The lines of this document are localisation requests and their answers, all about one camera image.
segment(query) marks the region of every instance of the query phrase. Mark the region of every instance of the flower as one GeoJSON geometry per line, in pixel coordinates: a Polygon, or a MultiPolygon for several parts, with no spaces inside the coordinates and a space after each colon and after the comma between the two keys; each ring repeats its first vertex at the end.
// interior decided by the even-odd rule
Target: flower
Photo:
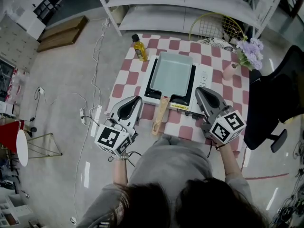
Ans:
{"type": "Polygon", "coordinates": [[[237,42],[238,50],[238,59],[240,65],[248,67],[250,70],[253,68],[260,70],[262,69],[262,59],[263,55],[261,50],[263,50],[263,43],[255,38],[251,38],[250,43],[241,40],[237,42]]]}

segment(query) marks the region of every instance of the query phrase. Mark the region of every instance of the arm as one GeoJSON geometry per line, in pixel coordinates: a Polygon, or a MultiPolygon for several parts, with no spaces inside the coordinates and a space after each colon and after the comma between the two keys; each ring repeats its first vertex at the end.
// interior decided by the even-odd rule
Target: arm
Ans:
{"type": "Polygon", "coordinates": [[[225,146],[221,147],[219,151],[223,160],[225,175],[231,175],[232,177],[243,177],[230,144],[226,144],[225,146]]]}
{"type": "Polygon", "coordinates": [[[114,159],[113,183],[126,186],[128,183],[126,160],[114,159]]]}

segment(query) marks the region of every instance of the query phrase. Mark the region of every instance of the white round table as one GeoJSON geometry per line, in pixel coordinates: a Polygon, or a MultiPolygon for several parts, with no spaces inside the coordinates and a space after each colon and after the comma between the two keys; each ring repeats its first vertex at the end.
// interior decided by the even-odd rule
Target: white round table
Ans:
{"type": "Polygon", "coordinates": [[[29,161],[28,141],[23,130],[19,130],[16,140],[17,154],[20,164],[26,166],[29,161]]]}

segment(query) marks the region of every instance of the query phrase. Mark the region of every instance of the yellow bottle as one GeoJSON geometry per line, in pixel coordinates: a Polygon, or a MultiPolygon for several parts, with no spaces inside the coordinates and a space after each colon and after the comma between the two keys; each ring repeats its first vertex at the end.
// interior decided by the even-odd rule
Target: yellow bottle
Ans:
{"type": "Polygon", "coordinates": [[[144,44],[142,42],[140,42],[139,37],[137,34],[132,35],[132,40],[134,42],[134,49],[135,52],[139,58],[140,61],[147,61],[148,60],[148,55],[146,52],[146,49],[144,48],[144,44]]]}

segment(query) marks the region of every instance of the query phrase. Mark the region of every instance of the black and white marker cube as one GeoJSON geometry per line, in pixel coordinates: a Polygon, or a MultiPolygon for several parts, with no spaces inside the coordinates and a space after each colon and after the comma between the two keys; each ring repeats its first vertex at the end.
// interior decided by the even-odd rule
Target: black and white marker cube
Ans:
{"type": "Polygon", "coordinates": [[[132,140],[129,133],[102,124],[98,129],[95,143],[103,151],[120,156],[132,140]]]}
{"type": "Polygon", "coordinates": [[[223,144],[226,144],[238,137],[245,127],[246,123],[241,117],[241,114],[238,111],[233,111],[217,118],[210,132],[223,144]]]}

